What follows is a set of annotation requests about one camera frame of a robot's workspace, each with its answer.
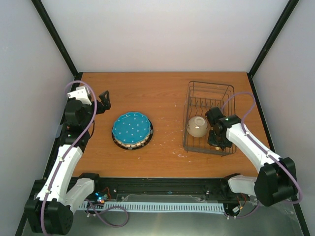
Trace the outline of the cream ceramic bowl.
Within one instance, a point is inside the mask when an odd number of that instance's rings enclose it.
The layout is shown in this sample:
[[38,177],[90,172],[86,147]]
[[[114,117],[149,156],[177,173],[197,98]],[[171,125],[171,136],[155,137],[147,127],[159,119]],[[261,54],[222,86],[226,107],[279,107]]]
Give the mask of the cream ceramic bowl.
[[205,118],[194,116],[187,122],[186,130],[191,136],[201,138],[208,131],[208,123]]

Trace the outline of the teal polka dot plate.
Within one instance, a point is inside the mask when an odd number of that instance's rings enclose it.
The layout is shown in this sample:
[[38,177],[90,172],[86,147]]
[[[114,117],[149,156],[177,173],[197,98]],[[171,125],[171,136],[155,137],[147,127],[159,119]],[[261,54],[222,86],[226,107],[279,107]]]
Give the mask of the teal polka dot plate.
[[115,140],[125,145],[139,143],[151,133],[151,122],[140,112],[128,112],[116,119],[112,134]]

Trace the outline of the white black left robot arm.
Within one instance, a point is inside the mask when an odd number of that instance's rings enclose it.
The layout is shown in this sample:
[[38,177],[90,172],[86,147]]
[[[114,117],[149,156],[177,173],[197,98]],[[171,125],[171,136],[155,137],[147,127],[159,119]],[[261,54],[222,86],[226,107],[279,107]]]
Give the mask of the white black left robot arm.
[[110,93],[105,91],[92,101],[93,92],[85,86],[67,94],[64,122],[56,161],[41,190],[25,204],[24,212],[34,233],[66,235],[76,210],[88,197],[102,194],[99,175],[82,174],[73,187],[70,181],[91,137],[89,128],[95,116],[111,108]]

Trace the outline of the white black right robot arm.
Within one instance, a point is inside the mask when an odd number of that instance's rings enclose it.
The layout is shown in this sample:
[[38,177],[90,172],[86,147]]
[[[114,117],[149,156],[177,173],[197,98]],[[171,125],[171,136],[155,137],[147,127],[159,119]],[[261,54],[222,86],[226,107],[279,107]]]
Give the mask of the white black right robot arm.
[[257,177],[232,174],[224,178],[227,193],[256,197],[269,207],[299,194],[294,161],[281,158],[259,141],[237,116],[224,116],[214,107],[205,114],[210,124],[208,144],[222,150],[235,145],[254,165]]

